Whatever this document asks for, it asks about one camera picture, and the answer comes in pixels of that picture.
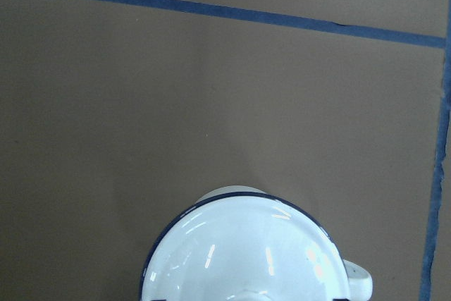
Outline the white enamel cup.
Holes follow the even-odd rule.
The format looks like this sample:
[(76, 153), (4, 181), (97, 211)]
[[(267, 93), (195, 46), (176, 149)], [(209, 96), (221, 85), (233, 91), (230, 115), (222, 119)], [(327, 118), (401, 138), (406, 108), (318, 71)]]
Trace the white enamel cup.
[(153, 244), (141, 300), (370, 300), (371, 274), (293, 203), (226, 186), (177, 215)]

